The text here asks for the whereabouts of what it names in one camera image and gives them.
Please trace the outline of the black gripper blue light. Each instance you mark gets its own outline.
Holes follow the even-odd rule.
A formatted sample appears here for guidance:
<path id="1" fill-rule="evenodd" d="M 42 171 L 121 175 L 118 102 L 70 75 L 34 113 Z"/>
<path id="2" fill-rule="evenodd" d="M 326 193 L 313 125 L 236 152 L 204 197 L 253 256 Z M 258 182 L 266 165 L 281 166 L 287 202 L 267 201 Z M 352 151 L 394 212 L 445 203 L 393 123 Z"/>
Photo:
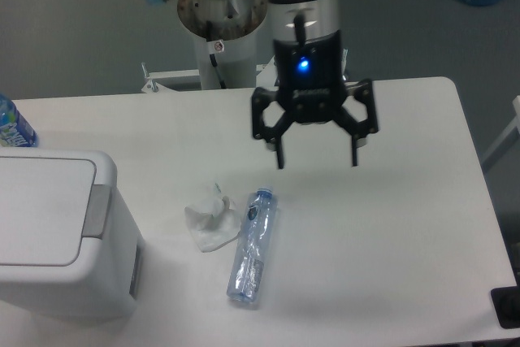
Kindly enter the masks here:
<path id="1" fill-rule="evenodd" d="M 333 121 L 351 140 L 352 166 L 358 165 L 358 142 L 379 131 L 373 80 L 353 85 L 342 82 L 341 36 L 335 32 L 299 46 L 296 42 L 274 41 L 279 89 L 254 89 L 250 99 L 251 132 L 275 153 L 284 169 L 282 137 L 295 122 L 325 124 Z M 362 104 L 366 118 L 356 119 L 344 107 L 348 98 Z"/>

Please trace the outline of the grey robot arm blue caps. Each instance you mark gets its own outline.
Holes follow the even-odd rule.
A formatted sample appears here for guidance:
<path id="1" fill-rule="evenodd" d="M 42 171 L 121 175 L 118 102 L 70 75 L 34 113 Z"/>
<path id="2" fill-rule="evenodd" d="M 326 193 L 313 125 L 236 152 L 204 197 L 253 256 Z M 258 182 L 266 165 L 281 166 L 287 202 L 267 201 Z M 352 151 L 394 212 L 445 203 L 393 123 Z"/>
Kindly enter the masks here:
<path id="1" fill-rule="evenodd" d="M 147 0 L 163 4 L 171 0 Z M 284 165 L 282 137 L 293 124 L 336 123 L 357 151 L 379 130 L 373 83 L 349 84 L 341 45 L 339 0 L 176 0 L 181 23 L 198 45 L 203 89 L 256 85 L 256 54 L 246 42 L 271 22 L 276 80 L 255 87 L 251 132 Z"/>

